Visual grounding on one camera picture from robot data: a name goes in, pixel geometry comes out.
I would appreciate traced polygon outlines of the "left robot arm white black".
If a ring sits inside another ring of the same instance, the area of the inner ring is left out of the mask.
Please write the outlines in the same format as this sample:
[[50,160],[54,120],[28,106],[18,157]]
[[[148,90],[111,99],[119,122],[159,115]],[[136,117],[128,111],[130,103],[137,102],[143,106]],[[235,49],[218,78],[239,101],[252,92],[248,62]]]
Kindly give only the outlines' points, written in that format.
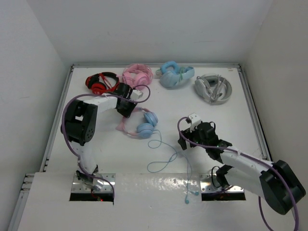
[[102,95],[81,94],[72,98],[64,107],[61,132],[69,150],[77,157],[77,177],[100,191],[105,183],[114,190],[112,183],[98,172],[90,141],[94,137],[97,116],[115,109],[128,118],[143,96],[140,90],[120,84],[112,93]]

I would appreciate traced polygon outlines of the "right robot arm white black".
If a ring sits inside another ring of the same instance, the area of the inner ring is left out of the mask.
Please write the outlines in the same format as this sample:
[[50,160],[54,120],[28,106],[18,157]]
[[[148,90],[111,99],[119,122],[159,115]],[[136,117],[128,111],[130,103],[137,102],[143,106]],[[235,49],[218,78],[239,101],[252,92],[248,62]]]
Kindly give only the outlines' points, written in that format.
[[178,143],[183,150],[202,147],[208,156],[222,164],[216,173],[219,186],[240,186],[263,198],[277,213],[285,215],[306,195],[306,190],[291,167],[283,160],[266,161],[239,150],[216,134],[213,122],[193,122],[184,117],[190,127],[180,130]]

